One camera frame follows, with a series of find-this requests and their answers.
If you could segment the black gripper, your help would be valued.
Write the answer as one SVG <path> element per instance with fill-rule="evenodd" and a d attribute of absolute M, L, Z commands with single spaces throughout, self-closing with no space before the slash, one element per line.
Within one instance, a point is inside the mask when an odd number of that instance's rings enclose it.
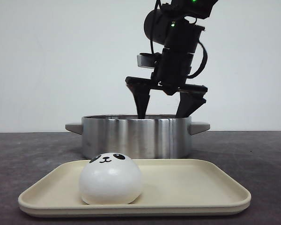
<path fill-rule="evenodd" d="M 138 118 L 145 118 L 151 89 L 162 90 L 170 96 L 181 92 L 176 118 L 187 118 L 206 103 L 202 95 L 207 92 L 207 87 L 186 84 L 185 82 L 186 79 L 193 79 L 203 71 L 207 63 L 207 52 L 203 48 L 202 62 L 192 75 L 189 73 L 193 54 L 173 52 L 166 48 L 161 54 L 160 61 L 154 68 L 150 79 L 130 76 L 126 78 L 126 85 L 134 97 Z"/>

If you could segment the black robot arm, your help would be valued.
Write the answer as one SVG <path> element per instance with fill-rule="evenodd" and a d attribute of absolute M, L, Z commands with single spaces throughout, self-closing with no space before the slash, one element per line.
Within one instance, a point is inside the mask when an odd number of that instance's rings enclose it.
<path fill-rule="evenodd" d="M 206 66 L 207 51 L 204 49 L 199 68 L 190 73 L 196 47 L 202 44 L 200 34 L 205 28 L 189 22 L 186 17 L 206 19 L 216 3 L 215 0 L 173 0 L 162 4 L 158 0 L 154 10 L 146 16 L 145 35 L 150 43 L 163 45 L 163 50 L 137 56 L 139 67 L 154 70 L 149 79 L 130 76 L 125 79 L 133 94 L 139 119 L 145 118 L 151 90 L 162 90 L 169 96 L 180 94 L 177 118 L 189 117 L 206 103 L 207 87 L 186 83 L 187 79 L 197 77 Z"/>

